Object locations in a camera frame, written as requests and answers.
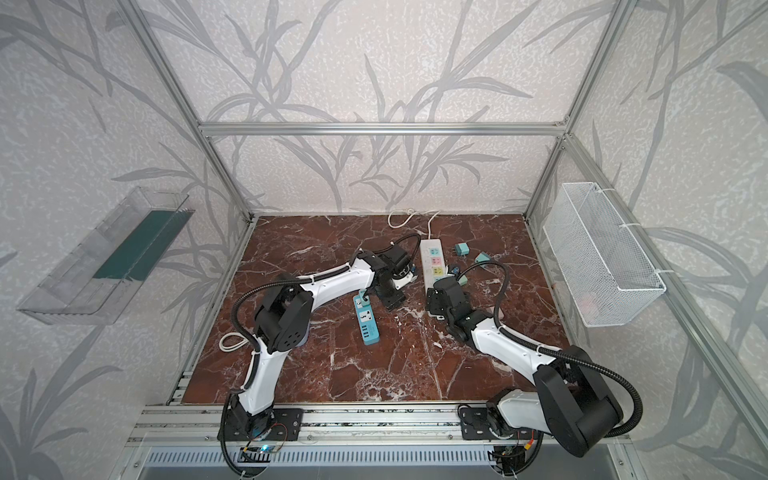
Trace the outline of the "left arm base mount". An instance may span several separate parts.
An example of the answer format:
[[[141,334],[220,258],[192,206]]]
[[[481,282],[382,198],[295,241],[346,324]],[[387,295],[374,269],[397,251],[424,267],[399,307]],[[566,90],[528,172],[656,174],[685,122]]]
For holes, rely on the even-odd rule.
[[[257,415],[251,415],[241,407],[228,408],[217,439],[224,442],[297,441],[303,414],[301,408],[270,408]]]

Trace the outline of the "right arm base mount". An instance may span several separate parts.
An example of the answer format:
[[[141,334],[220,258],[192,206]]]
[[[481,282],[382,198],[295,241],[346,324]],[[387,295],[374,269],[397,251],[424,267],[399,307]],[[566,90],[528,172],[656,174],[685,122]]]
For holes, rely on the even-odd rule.
[[[490,413],[486,407],[459,404],[457,416],[463,440],[535,441],[537,437],[529,428],[506,425],[499,414]]]

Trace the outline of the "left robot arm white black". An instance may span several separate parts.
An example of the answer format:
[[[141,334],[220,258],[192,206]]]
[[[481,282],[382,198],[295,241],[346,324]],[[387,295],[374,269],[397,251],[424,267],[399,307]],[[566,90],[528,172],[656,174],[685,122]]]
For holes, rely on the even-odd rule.
[[[414,255],[391,244],[360,249],[345,264],[324,272],[277,279],[237,299],[230,323],[252,357],[242,387],[228,393],[217,439],[254,440],[275,423],[275,390],[288,353],[308,336],[312,313],[350,293],[372,293],[392,310],[405,301],[402,288],[413,280]]]

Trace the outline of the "long white power strip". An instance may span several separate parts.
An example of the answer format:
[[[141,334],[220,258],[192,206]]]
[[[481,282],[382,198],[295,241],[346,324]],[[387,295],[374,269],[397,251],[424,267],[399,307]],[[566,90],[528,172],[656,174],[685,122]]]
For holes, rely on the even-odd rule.
[[[420,242],[420,258],[425,291],[434,283],[450,274],[445,262],[442,242],[439,239],[425,239]]]

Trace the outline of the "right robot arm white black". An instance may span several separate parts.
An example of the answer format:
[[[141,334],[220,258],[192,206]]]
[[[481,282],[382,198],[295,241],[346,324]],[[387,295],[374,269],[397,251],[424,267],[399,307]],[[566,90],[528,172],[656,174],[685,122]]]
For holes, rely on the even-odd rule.
[[[535,386],[534,392],[505,391],[487,403],[496,434],[531,429],[552,436],[576,457],[604,438],[625,435],[644,413],[639,391],[618,373],[592,361],[575,345],[549,347],[502,323],[501,303],[493,312],[476,309],[452,276],[427,289],[428,312],[473,350],[495,358]]]

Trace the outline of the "teal power strip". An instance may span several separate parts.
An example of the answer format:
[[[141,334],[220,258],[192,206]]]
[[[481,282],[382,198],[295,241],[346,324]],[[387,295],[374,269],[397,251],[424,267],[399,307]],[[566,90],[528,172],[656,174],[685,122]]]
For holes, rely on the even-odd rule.
[[[374,317],[370,298],[365,290],[360,290],[353,297],[355,313],[363,343],[366,346],[376,344],[380,340],[378,326]]]

